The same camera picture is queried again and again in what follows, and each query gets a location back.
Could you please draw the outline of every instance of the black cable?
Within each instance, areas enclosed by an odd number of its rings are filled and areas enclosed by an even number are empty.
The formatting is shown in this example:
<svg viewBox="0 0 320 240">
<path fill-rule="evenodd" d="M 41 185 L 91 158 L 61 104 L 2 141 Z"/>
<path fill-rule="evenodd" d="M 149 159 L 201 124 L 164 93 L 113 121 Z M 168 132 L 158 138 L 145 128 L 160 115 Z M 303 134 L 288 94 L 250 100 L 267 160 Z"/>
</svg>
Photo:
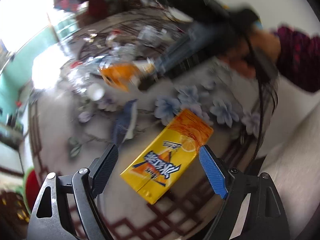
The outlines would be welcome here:
<svg viewBox="0 0 320 240">
<path fill-rule="evenodd" d="M 271 86 L 265 86 L 265 88 L 267 89 L 267 92 L 269 92 L 269 94 L 272 98 L 272 101 L 273 101 L 273 109 L 272 109 L 272 114 L 273 114 L 275 112 L 275 109 L 278 106 L 278 94 L 277 94 L 276 90 L 273 90 L 275 93 L 275 96 L 276 96 L 276 100 L 275 100 L 275 98 L 273 97 L 273 93 L 271 91 Z"/>
<path fill-rule="evenodd" d="M 253 50 L 253 47 L 252 47 L 252 44 L 249 40 L 249 37 L 248 35 L 246 35 L 245 33 L 242 33 L 245 41 L 247 42 L 247 45 L 249 47 L 249 54 L 252 56 L 252 58 L 255 58 L 255 53 L 254 53 L 254 50 Z M 260 144 L 261 144 L 261 140 L 262 140 L 262 125 L 263 125 L 263 117 L 264 117 L 264 110 L 263 110 L 263 93 L 262 93 L 262 82 L 261 82 L 261 79 L 260 79 L 260 76 L 257 75 L 257 80 L 258 80 L 258 88 L 259 88 L 259 100 L 260 100 L 260 125 L 259 125 L 259 134 L 258 134 L 258 138 L 257 138 L 257 145 L 256 145 L 256 148 L 254 150 L 254 153 L 253 153 L 253 157 L 251 159 L 251 161 L 249 162 L 249 165 L 248 167 L 246 168 L 245 170 L 245 174 L 247 174 L 250 169 L 251 169 L 251 166 L 252 166 L 252 163 L 254 162 L 257 154 L 258 154 L 258 151 L 259 151 L 259 148 L 260 148 Z"/>
</svg>

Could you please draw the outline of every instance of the person's arm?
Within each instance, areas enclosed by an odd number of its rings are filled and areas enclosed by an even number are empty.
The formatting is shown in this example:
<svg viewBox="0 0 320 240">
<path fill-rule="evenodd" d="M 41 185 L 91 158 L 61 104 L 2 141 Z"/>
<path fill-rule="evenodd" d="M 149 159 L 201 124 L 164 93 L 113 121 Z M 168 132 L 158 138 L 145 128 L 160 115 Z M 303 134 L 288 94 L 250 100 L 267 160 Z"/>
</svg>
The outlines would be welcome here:
<svg viewBox="0 0 320 240">
<path fill-rule="evenodd" d="M 281 53 L 276 63 L 279 72 L 308 92 L 320 90 L 320 37 L 281 27 L 277 31 Z"/>
<path fill-rule="evenodd" d="M 292 83 L 308 92 L 320 90 L 319 36 L 310 38 L 283 26 L 277 33 L 255 30 L 250 41 L 253 47 L 262 49 L 277 65 L 279 72 Z M 248 53 L 248 45 L 242 40 L 219 58 L 242 76 L 254 78 L 255 69 L 243 60 Z"/>
</svg>

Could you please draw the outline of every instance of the red sleeve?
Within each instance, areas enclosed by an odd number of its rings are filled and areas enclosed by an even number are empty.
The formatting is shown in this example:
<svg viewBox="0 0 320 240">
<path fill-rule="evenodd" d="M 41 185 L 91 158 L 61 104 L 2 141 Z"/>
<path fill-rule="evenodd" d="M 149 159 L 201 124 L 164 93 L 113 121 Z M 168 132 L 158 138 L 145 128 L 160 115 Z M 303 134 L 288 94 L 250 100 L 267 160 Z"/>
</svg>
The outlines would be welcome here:
<svg viewBox="0 0 320 240">
<path fill-rule="evenodd" d="M 292 83 L 308 92 L 320 90 L 320 37 L 281 27 L 277 31 L 281 54 L 277 67 Z"/>
</svg>

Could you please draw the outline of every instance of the red and green object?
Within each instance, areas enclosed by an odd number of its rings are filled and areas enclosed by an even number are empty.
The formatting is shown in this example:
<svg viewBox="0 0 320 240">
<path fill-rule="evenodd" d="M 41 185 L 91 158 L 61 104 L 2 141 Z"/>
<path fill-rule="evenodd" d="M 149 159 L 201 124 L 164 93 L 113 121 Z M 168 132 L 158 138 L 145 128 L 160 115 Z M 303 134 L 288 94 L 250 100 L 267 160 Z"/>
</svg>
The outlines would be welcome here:
<svg viewBox="0 0 320 240">
<path fill-rule="evenodd" d="M 23 201 L 31 215 L 33 206 L 40 191 L 40 186 L 33 167 L 30 167 L 23 177 Z"/>
</svg>

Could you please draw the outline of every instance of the yellow box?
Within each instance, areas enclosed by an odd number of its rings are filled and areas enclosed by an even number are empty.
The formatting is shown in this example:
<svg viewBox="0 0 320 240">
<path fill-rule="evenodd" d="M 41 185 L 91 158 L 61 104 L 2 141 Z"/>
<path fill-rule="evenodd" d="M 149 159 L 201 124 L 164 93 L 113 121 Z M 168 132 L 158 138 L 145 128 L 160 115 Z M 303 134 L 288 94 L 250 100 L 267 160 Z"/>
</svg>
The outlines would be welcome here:
<svg viewBox="0 0 320 240">
<path fill-rule="evenodd" d="M 120 176 L 150 204 L 188 168 L 213 129 L 183 110 Z"/>
</svg>

